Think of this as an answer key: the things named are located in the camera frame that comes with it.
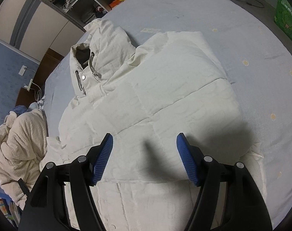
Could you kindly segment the white puffer jacket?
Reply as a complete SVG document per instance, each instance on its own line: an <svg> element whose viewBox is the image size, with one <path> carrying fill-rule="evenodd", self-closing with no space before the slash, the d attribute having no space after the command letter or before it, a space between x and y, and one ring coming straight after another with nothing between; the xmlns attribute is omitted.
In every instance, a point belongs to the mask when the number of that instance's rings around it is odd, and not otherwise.
<svg viewBox="0 0 292 231"><path fill-rule="evenodd" d="M134 47L110 20L86 31L45 84L44 163L70 163L112 134L91 188L107 230L184 229L199 190L177 151L179 133L220 163L243 162L266 196L259 144L201 32L160 32Z"/></svg>

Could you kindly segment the beige waffle blanket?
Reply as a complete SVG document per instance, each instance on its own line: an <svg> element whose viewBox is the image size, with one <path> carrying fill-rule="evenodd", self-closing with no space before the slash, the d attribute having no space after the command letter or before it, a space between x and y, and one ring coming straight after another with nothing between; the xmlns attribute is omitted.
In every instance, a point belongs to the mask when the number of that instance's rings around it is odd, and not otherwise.
<svg viewBox="0 0 292 231"><path fill-rule="evenodd" d="M0 188L24 209L22 179L31 190L40 174L39 164L47 152L47 124L42 110L17 115L11 111L0 125Z"/></svg>

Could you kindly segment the dark wooden headboard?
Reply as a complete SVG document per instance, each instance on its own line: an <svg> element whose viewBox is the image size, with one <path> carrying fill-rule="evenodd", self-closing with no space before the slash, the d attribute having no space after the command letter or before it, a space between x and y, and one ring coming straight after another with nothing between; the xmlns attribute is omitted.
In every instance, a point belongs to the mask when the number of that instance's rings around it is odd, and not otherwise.
<svg viewBox="0 0 292 231"><path fill-rule="evenodd" d="M41 60L36 73L34 74L33 81L39 85L42 89L42 93L44 94L44 85L49 77L49 75L54 71L54 69L59 65L64 56L57 53L52 49L48 49L43 59ZM18 93L18 97L16 99L15 106L24 105L29 107L31 103L35 102L34 91L30 90L29 92L21 88Z"/></svg>

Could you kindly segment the blue fleece cloth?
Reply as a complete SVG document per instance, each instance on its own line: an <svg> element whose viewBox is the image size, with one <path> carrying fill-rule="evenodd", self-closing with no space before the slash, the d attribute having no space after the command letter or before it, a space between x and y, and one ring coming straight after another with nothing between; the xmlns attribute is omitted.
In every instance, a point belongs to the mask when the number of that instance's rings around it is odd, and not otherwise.
<svg viewBox="0 0 292 231"><path fill-rule="evenodd" d="M14 112L17 116L20 116L24 113L28 113L31 111L32 111L32 109L30 109L29 107L26 107L24 105L18 105L18 106L15 106L13 109L11 109L11 112Z"/></svg>

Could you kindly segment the light blue bed sheet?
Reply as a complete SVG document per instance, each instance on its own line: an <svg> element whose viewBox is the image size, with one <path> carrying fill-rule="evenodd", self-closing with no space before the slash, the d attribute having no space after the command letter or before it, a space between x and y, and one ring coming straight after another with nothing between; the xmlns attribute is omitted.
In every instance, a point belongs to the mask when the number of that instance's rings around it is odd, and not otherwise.
<svg viewBox="0 0 292 231"><path fill-rule="evenodd" d="M126 0L102 19L134 47L164 32L201 32L220 61L263 157L272 227L292 208L292 55L229 0Z"/></svg>

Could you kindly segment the orange yellow box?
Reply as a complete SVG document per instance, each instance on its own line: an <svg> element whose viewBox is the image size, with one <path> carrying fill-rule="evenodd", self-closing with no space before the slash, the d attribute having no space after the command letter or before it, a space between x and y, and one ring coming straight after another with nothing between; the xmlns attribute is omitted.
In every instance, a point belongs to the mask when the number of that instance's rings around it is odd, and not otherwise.
<svg viewBox="0 0 292 231"><path fill-rule="evenodd" d="M121 4L122 2L124 2L125 0L114 0L113 2L111 2L109 4L110 8L113 9L114 7L118 6L119 4Z"/></svg>

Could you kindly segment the beige wardrobe sliding door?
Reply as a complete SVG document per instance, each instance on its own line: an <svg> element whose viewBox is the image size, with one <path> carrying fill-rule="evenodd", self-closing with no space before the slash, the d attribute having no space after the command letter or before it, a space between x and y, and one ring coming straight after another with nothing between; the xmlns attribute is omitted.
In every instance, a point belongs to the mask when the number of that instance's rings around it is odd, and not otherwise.
<svg viewBox="0 0 292 231"><path fill-rule="evenodd" d="M52 49L66 56L84 31L40 0L4 0L0 40L38 62Z"/></svg>

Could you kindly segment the green bag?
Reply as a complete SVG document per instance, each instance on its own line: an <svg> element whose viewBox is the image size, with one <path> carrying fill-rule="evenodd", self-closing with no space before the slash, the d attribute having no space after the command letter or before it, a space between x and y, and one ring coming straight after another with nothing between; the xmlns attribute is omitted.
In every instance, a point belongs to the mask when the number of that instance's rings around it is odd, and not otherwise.
<svg viewBox="0 0 292 231"><path fill-rule="evenodd" d="M287 0L277 0L274 21L292 41L292 7Z"/></svg>

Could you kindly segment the white wall socket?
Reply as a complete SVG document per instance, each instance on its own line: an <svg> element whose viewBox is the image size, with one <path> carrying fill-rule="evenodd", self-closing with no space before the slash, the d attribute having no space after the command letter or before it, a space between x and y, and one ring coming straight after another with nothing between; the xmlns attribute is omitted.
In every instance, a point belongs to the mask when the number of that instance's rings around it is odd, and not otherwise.
<svg viewBox="0 0 292 231"><path fill-rule="evenodd" d="M26 67L25 65L23 65L23 66L21 67L20 71L18 72L18 74L19 74L20 76L23 76L26 70L27 70L27 67Z"/></svg>

